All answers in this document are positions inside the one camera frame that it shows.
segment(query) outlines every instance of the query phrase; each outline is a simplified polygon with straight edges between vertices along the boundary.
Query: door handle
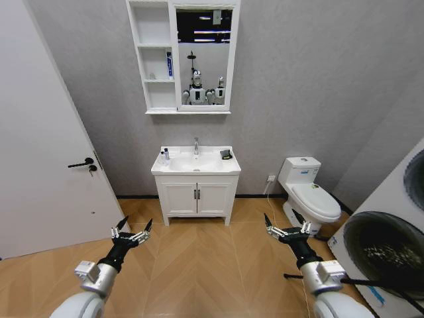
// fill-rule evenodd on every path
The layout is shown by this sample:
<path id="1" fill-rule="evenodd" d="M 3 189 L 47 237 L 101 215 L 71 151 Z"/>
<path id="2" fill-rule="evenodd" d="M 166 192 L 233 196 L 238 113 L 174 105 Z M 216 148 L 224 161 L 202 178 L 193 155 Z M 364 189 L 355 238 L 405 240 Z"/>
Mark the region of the door handle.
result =
<path id="1" fill-rule="evenodd" d="M 93 164 L 93 163 L 94 163 L 93 158 L 88 157 L 88 158 L 85 159 L 85 161 L 82 164 L 70 164 L 68 166 L 68 168 L 80 167 L 80 166 L 88 166 L 89 164 Z"/>
<path id="2" fill-rule="evenodd" d="M 97 167 L 96 166 L 94 166 L 93 164 L 89 167 L 89 170 L 88 170 L 88 172 L 90 173 L 90 176 L 92 177 L 93 176 L 93 171 L 97 171 Z"/>

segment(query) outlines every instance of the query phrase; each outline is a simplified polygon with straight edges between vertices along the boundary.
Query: mirror cabinet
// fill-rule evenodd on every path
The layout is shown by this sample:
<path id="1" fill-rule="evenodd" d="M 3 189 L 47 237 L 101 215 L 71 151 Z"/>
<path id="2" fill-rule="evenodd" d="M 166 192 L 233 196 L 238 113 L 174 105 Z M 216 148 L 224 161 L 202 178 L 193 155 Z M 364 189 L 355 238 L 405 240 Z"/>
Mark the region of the mirror cabinet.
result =
<path id="1" fill-rule="evenodd" d="M 230 114 L 240 0 L 127 0 L 146 114 Z"/>

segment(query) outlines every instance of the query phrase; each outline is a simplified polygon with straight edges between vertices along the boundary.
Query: faucet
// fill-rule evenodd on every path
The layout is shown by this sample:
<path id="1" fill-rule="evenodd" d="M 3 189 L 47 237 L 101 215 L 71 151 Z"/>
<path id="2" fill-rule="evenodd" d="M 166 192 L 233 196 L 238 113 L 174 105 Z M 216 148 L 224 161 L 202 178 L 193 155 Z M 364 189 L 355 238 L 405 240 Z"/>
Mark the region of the faucet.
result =
<path id="1" fill-rule="evenodd" d="M 197 156 L 199 154 L 199 139 L 194 137 L 194 155 Z"/>

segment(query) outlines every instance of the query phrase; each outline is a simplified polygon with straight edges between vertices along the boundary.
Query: gray wall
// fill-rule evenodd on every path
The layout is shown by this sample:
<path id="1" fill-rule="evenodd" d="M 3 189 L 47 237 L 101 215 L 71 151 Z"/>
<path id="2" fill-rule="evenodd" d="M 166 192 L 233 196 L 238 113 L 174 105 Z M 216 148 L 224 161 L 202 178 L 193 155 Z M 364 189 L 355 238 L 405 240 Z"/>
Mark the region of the gray wall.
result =
<path id="1" fill-rule="evenodd" d="M 243 0 L 228 116 L 144 114 L 124 0 L 30 5 L 116 194 L 156 193 L 160 145 L 198 136 L 234 146 L 238 193 L 261 193 L 286 156 L 311 155 L 317 182 L 356 207 L 424 134 L 407 125 L 424 101 L 422 0 Z M 397 120 L 401 142 L 384 133 Z"/>

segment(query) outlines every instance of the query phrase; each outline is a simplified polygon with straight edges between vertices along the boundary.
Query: toilet tank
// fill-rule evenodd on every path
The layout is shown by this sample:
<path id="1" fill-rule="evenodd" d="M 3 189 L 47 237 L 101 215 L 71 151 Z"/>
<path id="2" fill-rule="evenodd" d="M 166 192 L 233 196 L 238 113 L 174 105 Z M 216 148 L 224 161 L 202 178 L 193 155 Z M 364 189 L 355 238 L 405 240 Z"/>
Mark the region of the toilet tank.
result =
<path id="1" fill-rule="evenodd" d="M 308 184 L 315 180 L 321 163 L 313 157 L 286 158 L 278 181 L 285 184 Z"/>

